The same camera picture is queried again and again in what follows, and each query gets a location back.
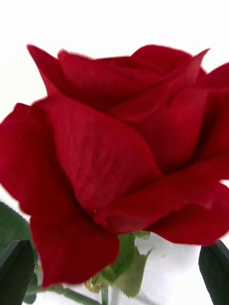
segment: green stem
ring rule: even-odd
[[[101,294],[102,294],[102,305],[108,305],[109,299],[108,299],[108,286],[103,285],[101,287]]]
[[[47,290],[42,289],[41,285],[38,286],[32,286],[30,287],[25,295],[33,295],[38,292],[44,292],[44,291],[51,291],[55,292],[59,295],[63,295],[73,301],[78,302],[79,304],[84,304],[84,305],[101,305],[99,302],[88,298],[87,296],[84,296],[82,294],[79,294],[69,288],[64,288],[62,285],[57,285],[57,286],[51,286]]]

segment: rose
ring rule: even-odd
[[[43,285],[115,261],[118,235],[211,244],[229,229],[229,64],[145,46],[93,60],[28,46],[48,97],[0,125],[0,182],[31,215]]]

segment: green leaf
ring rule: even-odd
[[[229,249],[218,240],[214,245],[201,247],[199,269],[214,305],[229,301]]]
[[[114,285],[127,297],[135,297],[139,293],[146,260],[150,253],[151,251],[147,254],[140,254],[135,247],[134,261],[131,267],[115,281]]]
[[[120,250],[116,262],[102,271],[102,276],[111,285],[132,264],[135,256],[135,235],[133,233],[120,235]]]
[[[0,257],[0,304],[21,305],[34,271],[29,240],[12,242]]]
[[[26,239],[29,239],[32,244],[36,263],[37,253],[33,245],[28,222],[21,217],[21,215],[0,201],[0,256],[12,241]]]
[[[147,240],[147,239],[150,238],[150,232],[147,232],[147,231],[138,231],[138,232],[135,232],[135,236],[137,238]]]
[[[30,289],[31,287],[37,286],[37,275],[35,273],[33,273],[32,279],[30,281],[29,287],[28,289]],[[33,295],[25,295],[24,297],[24,302],[27,304],[33,304],[36,301],[37,295],[33,294]]]

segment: white background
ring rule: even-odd
[[[228,6],[227,0],[0,1],[0,121],[15,103],[30,104],[46,94],[27,43],[53,56],[64,48],[91,57],[130,55],[146,44],[192,54],[210,47],[203,66],[211,71],[229,61]],[[0,199],[18,208],[2,189]],[[110,291],[110,305],[212,305],[198,270],[199,247],[155,235],[139,246],[142,252],[154,247],[141,293],[133,301]],[[75,303],[51,293],[39,294],[35,303],[58,304]]]

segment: red rose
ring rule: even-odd
[[[28,47],[48,97],[0,125],[0,182],[31,215],[44,286],[115,261],[118,235],[211,244],[229,230],[229,64],[145,46],[58,59]]]

